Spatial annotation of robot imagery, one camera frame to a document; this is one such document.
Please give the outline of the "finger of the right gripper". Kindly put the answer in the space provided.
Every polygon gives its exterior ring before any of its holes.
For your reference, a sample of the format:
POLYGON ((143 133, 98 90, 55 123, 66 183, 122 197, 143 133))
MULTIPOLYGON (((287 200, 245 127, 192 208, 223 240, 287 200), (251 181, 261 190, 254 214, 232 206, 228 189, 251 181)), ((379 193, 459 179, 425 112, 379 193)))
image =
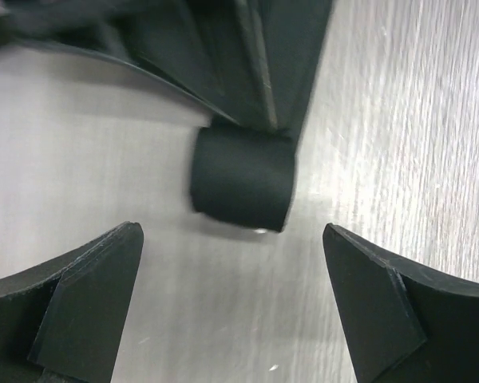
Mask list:
POLYGON ((237 124, 276 130, 263 1, 5 1, 0 49, 27 44, 138 69, 237 124))

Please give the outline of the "black tie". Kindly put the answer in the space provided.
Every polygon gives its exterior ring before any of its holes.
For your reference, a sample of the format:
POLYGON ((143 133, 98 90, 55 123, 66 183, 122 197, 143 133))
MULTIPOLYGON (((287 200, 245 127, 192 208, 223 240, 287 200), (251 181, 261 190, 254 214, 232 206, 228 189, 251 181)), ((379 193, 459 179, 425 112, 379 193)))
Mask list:
POLYGON ((200 128, 189 196, 194 211, 249 229, 281 232, 295 186, 307 116, 332 1, 237 1, 262 119, 215 115, 200 128))

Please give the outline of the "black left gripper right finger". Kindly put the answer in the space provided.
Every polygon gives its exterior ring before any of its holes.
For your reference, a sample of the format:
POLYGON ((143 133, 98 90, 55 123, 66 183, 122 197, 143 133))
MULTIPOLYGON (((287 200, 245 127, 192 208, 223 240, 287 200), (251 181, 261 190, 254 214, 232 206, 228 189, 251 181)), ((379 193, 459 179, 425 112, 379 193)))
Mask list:
POLYGON ((479 382, 479 283, 332 223, 323 247, 357 381, 479 382))

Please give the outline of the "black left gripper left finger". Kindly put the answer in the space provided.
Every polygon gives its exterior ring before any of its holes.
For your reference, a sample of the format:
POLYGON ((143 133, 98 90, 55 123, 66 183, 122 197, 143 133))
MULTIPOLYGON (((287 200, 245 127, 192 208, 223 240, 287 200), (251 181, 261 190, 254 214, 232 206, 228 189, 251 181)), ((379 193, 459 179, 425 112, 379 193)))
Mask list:
POLYGON ((0 279, 0 382, 112 379, 144 232, 124 222, 0 279))

